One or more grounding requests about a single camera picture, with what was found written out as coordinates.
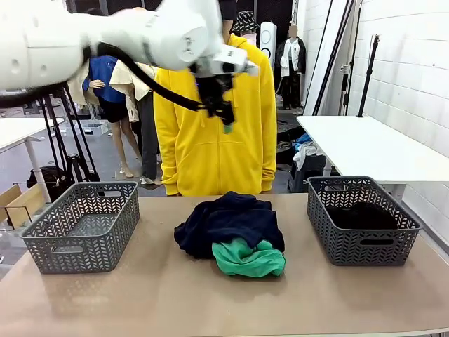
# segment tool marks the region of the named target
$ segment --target white table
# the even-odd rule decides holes
[[[60,124],[64,121],[63,118],[57,118],[57,123]],[[48,121],[50,126],[53,126],[53,121]],[[0,153],[3,153],[12,147],[25,143],[27,147],[29,159],[33,166],[33,172],[36,176],[38,183],[44,183],[45,180],[42,176],[41,167],[37,161],[34,153],[33,141],[40,141],[38,138],[33,137],[35,133],[45,130],[44,118],[3,118],[0,119]],[[51,202],[50,195],[45,184],[42,184],[42,190],[46,202]]]
[[[408,183],[449,182],[449,158],[369,116],[299,116],[297,121],[342,176],[368,176],[402,200]]]

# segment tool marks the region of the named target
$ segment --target robotic arm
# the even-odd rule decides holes
[[[163,0],[155,12],[128,9],[108,17],[71,14],[51,2],[3,0],[0,88],[59,84],[89,57],[112,55],[163,97],[189,109],[207,109],[229,125],[234,115],[222,94],[232,87],[235,74],[255,76],[258,69],[245,50],[224,44],[221,28],[217,0]],[[203,105],[194,108],[186,98],[158,90],[131,61],[168,70],[189,67]],[[0,107],[7,105],[0,100]]]

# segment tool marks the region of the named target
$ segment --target mannequin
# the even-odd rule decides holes
[[[148,76],[154,79],[155,67],[136,63]],[[126,95],[126,104],[130,112],[132,126],[140,127],[142,135],[142,185],[161,185],[157,178],[157,154],[159,144],[154,124],[153,92],[140,81],[121,61],[118,61],[110,86]]]
[[[109,80],[111,79],[116,62],[117,59],[112,56],[91,58],[89,60],[88,76],[83,83],[83,91],[91,88],[95,96],[97,96],[98,102],[111,126],[112,138],[114,139],[114,144],[121,161],[120,172],[124,173],[127,178],[132,178],[134,175],[130,171],[128,162],[126,161],[123,141],[121,139],[122,132],[128,139],[139,161],[142,161],[142,156],[140,155],[138,144],[135,141],[133,131],[130,127],[125,95],[109,85]]]
[[[281,68],[283,108],[299,108],[300,74],[306,71],[306,48],[297,36],[297,26],[290,26],[287,40],[277,48],[276,66]]]

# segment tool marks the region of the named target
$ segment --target sleeve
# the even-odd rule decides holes
[[[157,83],[170,89],[168,70],[160,69],[155,79]],[[157,93],[154,93],[154,122],[162,156],[162,181],[166,186],[167,195],[174,195],[178,193],[175,144],[179,127],[174,104]]]
[[[273,71],[267,57],[260,65],[260,100],[262,108],[263,166],[262,191],[270,191],[276,173],[277,118]]]
[[[86,65],[86,68],[84,71],[87,72],[86,74],[86,78],[84,79],[83,82],[83,91],[87,91],[89,90],[89,83],[91,82],[90,78],[91,78],[91,62],[88,62],[88,65]]]

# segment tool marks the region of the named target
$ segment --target navy blue clothing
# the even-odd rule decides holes
[[[89,60],[89,74],[88,78],[84,80],[83,90],[87,91],[89,89],[89,82],[91,80],[99,79],[105,84],[105,87],[93,89],[95,96],[101,97],[103,100],[111,103],[125,102],[125,95],[109,85],[116,63],[117,59],[112,56],[91,58]]]
[[[237,237],[250,248],[267,240],[273,248],[285,249],[271,202],[252,195],[228,192],[215,201],[202,202],[175,228],[175,241],[194,258],[213,258],[213,242],[230,243]]]

